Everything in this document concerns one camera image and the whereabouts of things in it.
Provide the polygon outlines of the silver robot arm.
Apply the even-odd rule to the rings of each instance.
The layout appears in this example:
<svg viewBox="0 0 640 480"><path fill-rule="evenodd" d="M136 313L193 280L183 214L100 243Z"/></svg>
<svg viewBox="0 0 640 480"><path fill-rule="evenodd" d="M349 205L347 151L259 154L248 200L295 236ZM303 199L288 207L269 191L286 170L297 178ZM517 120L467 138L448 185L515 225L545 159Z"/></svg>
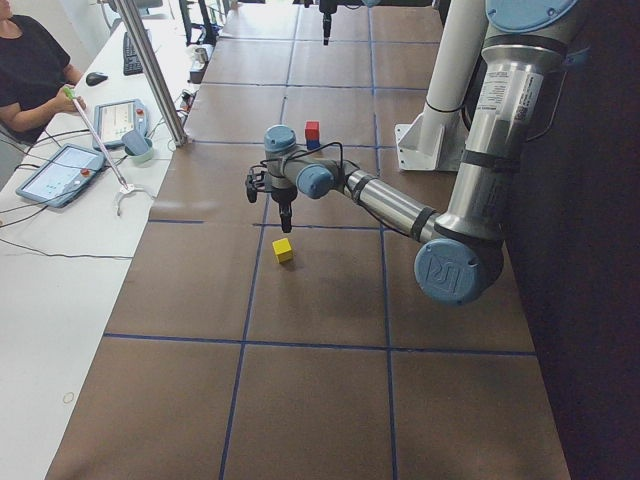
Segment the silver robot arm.
<svg viewBox="0 0 640 480"><path fill-rule="evenodd" d="M442 1L443 33L422 112L395 128L404 171L452 172L438 212L360 169L300 148L294 131L270 127L264 159L250 168L246 195L268 194L291 229L298 195L337 191L388 228L420 244L414 274L439 302L476 300L503 268L502 217L520 167L544 79L568 61L588 15L586 1Z"/></svg>

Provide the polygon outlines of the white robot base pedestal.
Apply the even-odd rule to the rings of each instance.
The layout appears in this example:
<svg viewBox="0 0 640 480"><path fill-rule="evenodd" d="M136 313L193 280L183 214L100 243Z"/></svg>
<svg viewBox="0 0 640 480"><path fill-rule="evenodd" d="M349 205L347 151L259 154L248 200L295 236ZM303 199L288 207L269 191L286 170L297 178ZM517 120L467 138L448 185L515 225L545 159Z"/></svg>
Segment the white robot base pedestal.
<svg viewBox="0 0 640 480"><path fill-rule="evenodd" d="M469 131L462 112L487 28L484 1L450 3L423 111L395 126L400 169L459 169Z"/></svg>

